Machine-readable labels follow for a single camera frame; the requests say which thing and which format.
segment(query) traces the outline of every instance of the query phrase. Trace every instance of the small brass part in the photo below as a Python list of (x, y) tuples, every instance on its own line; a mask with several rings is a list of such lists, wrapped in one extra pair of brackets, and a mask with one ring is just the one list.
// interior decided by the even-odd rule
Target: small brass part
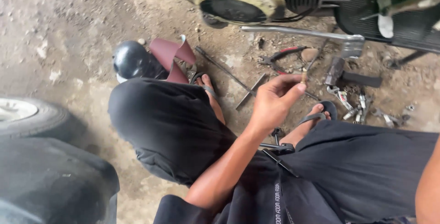
[(307, 78), (307, 69), (302, 68), (301, 70), (302, 70), (302, 74), (301, 74), (301, 82), (300, 83), (305, 84), (306, 78)]

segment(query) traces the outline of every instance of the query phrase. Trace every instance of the hammer head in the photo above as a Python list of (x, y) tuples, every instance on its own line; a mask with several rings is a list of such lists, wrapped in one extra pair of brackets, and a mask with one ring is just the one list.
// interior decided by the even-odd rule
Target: hammer head
[(340, 57), (333, 57), (330, 67), (327, 69), (324, 84), (335, 86), (337, 80), (342, 76), (342, 73), (344, 72), (344, 64), (344, 59)]

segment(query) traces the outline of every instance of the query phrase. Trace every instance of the red-handled pliers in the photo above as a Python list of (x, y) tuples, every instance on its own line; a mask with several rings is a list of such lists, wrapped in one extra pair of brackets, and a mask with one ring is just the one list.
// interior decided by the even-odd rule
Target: red-handled pliers
[(280, 67), (278, 67), (276, 65), (276, 61), (285, 57), (288, 54), (292, 54), (292, 53), (296, 53), (296, 52), (300, 52), (303, 49), (305, 49), (305, 46), (300, 46), (300, 47), (292, 47), (292, 48), (287, 48), (287, 49), (283, 49), (279, 52), (276, 52), (275, 54), (273, 54), (271, 57), (267, 57), (267, 56), (260, 56), (260, 58), (263, 59), (263, 61), (259, 62), (260, 64), (264, 64), (264, 65), (270, 65), (272, 67), (273, 70), (275, 70), (277, 73), (279, 74), (287, 74), (283, 69), (281, 69)]

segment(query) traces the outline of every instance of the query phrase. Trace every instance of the hand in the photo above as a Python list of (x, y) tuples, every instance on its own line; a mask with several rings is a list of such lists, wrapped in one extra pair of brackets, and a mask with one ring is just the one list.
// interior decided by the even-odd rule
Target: hand
[(270, 134), (275, 127), (283, 123), (289, 109), (304, 94), (307, 86), (301, 81), (301, 75), (280, 75), (260, 86), (253, 105), (253, 114), (249, 127)]

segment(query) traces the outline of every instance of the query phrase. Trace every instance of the flip-flop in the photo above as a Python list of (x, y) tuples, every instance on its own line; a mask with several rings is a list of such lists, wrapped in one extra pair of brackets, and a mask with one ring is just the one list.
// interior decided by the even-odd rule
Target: flip-flop
[[(195, 85), (195, 81), (197, 80), (197, 78), (201, 78), (201, 76), (202, 75), (204, 75), (205, 73), (204, 72), (198, 72), (198, 73), (196, 73), (193, 77), (192, 77), (192, 79), (191, 79), (191, 81), (190, 81), (190, 84), (191, 85)], [(201, 86), (203, 89), (205, 89), (206, 91), (208, 91), (209, 93), (211, 93), (211, 95), (217, 100), (217, 94), (216, 94), (216, 92), (214, 91), (214, 89), (212, 89), (211, 87), (209, 87), (209, 86), (207, 86), (207, 85), (203, 85), (203, 86)]]
[(334, 105), (334, 103), (332, 103), (331, 101), (324, 100), (324, 101), (319, 102), (318, 104), (322, 104), (324, 106), (324, 109), (322, 110), (322, 112), (311, 114), (311, 115), (303, 117), (298, 122), (298, 125), (300, 125), (302, 123), (305, 123), (307, 121), (316, 119), (316, 118), (319, 118), (321, 120), (326, 120), (326, 115), (324, 114), (325, 111), (328, 111), (330, 113), (330, 118), (332, 120), (337, 120), (338, 119), (338, 111), (337, 111), (336, 106)]

